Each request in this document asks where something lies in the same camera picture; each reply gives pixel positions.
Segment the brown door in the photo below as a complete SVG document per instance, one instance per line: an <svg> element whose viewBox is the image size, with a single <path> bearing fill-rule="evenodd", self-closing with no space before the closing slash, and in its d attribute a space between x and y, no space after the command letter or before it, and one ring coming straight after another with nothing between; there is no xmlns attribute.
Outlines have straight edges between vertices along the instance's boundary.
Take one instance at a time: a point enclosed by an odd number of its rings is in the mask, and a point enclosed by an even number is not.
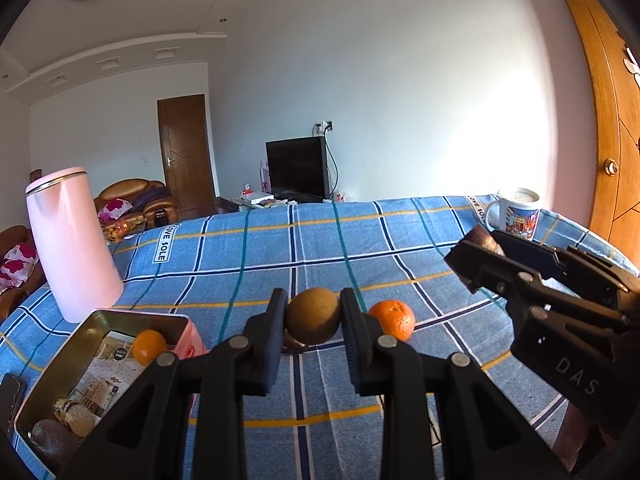
<svg viewBox="0 0 640 480"><path fill-rule="evenodd" d="M598 128L589 229L640 266L640 89L633 56L598 0L565 1L590 70Z"/></svg>
<svg viewBox="0 0 640 480"><path fill-rule="evenodd" d="M213 187L204 95L158 101L162 164L167 186L182 217L202 211L210 214Z"/></svg>

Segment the brown armchair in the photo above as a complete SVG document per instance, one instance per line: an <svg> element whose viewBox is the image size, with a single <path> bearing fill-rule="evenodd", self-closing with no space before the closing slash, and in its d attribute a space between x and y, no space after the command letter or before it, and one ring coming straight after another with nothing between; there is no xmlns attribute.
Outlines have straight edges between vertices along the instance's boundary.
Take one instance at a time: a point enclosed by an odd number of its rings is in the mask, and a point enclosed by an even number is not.
<svg viewBox="0 0 640 480"><path fill-rule="evenodd" d="M6 231L2 231L0 233L0 258L20 242L35 247L31 229L27 229L24 225L15 225L9 227ZM46 281L42 265L38 262L26 282L18 288L10 288L0 294L0 319L8 317L28 296L43 286Z"/></svg>
<svg viewBox="0 0 640 480"><path fill-rule="evenodd" d="M121 198L132 202L132 200L141 193L147 192L155 187L165 186L159 180L146 180L144 178L121 180L115 184L111 184L94 199L95 210L96 212L100 211L100 209L114 198ZM124 215L120 217L120 220L143 219L146 222L146 228L151 229L156 226L156 211L159 209L164 210L164 216L169 224L175 224L178 221L178 208L171 197L153 200L145 206L142 212L124 213Z"/></svg>

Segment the door handle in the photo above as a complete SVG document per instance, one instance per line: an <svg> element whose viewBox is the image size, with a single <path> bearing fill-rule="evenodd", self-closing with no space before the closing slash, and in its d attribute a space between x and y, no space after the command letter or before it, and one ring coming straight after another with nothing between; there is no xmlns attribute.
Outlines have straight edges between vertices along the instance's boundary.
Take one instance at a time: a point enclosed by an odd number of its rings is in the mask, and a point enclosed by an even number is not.
<svg viewBox="0 0 640 480"><path fill-rule="evenodd" d="M604 161L604 171L609 176L614 176L618 172L618 170L619 170L619 167L616 164L616 161L613 160L612 158L608 158L607 160Z"/></svg>

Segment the printed mug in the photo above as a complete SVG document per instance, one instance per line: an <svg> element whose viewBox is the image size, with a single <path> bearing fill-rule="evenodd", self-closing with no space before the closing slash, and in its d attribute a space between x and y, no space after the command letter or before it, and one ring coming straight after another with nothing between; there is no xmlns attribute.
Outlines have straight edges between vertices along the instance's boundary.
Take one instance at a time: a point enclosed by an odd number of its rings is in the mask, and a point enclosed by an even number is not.
<svg viewBox="0 0 640 480"><path fill-rule="evenodd" d="M500 229L532 240L540 217L540 196L525 187L503 187L498 190L498 197L486 207L487 229ZM492 227L490 211L496 206L499 208L499 220L497 226Z"/></svg>

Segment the television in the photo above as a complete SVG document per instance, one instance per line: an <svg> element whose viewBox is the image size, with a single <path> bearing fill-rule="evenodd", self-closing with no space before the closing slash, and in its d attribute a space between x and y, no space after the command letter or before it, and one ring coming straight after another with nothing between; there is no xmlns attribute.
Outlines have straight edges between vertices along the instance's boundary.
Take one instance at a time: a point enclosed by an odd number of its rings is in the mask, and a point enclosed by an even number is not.
<svg viewBox="0 0 640 480"><path fill-rule="evenodd" d="M322 202L329 198L324 137L267 142L271 192L276 198Z"/></svg>

